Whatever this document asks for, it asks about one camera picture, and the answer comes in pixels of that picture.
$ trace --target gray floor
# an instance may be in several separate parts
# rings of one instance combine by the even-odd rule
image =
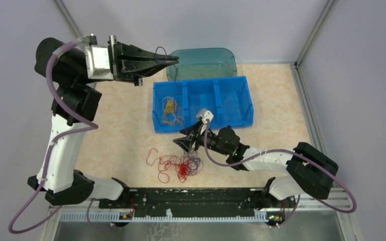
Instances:
[[[59,224],[55,240],[340,241],[344,239],[335,212],[299,211],[281,229],[268,229],[264,224],[257,223],[131,223],[123,228],[101,232],[91,228],[86,222],[62,222]]]

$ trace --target wall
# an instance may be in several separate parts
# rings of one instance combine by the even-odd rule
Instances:
[[[237,62],[295,61],[327,0],[65,0],[83,33],[150,51],[225,47]]]
[[[50,134],[52,98],[33,68],[37,45],[51,36],[72,39],[52,1],[0,1],[0,241],[37,240],[41,233],[13,235],[7,226],[33,193],[26,181],[40,169]],[[40,195],[15,228],[43,219],[47,206]]]
[[[339,1],[301,70],[364,238],[386,240],[386,1]]]

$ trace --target metal beam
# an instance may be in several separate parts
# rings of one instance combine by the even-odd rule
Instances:
[[[315,40],[317,39],[317,36],[319,35],[329,13],[332,11],[334,8],[335,4],[338,2],[338,0],[328,0],[326,3],[325,7],[323,8],[322,13],[319,16],[319,19],[317,20],[316,24],[314,25],[314,28],[309,36],[309,39],[307,40],[305,46],[301,50],[301,54],[298,57],[297,60],[297,66],[301,66],[301,64],[304,61],[304,58],[307,56],[309,53],[311,46],[314,44]]]
[[[75,38],[83,36],[63,0],[52,0]]]

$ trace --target red string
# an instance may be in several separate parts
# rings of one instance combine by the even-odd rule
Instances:
[[[152,163],[149,163],[148,159],[150,157],[150,153],[152,150],[155,150],[156,153],[159,153],[157,149],[152,148],[149,151],[149,154],[146,158],[146,163],[149,166],[153,166],[153,164],[159,160],[157,179],[161,183],[168,183],[170,178],[167,174],[167,171],[173,167],[173,169],[177,172],[177,177],[180,182],[185,182],[188,176],[194,176],[198,174],[204,167],[203,162],[200,158],[197,157],[197,153],[185,153],[183,156],[178,157],[175,155],[165,155],[162,157],[156,158]],[[161,179],[161,175],[166,176],[165,180]]]

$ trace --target beige tabletop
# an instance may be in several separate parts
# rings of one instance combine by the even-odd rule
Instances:
[[[303,112],[288,64],[239,64],[238,76],[245,75],[254,105],[251,127],[235,129],[241,142],[255,148],[293,148],[298,142],[310,142]],[[282,176],[270,171],[236,171],[220,167],[207,159],[204,149],[198,151],[204,168],[184,183],[171,168],[169,182],[157,179],[158,167],[146,164],[159,155],[182,155],[172,139],[181,134],[156,134],[152,121],[153,82],[166,81],[161,71],[143,80],[144,86],[103,82],[97,90],[103,96],[95,116],[98,130],[85,134],[76,169],[93,176],[115,177],[130,187],[260,187],[268,178]],[[211,156],[225,163],[226,156],[210,151]]]

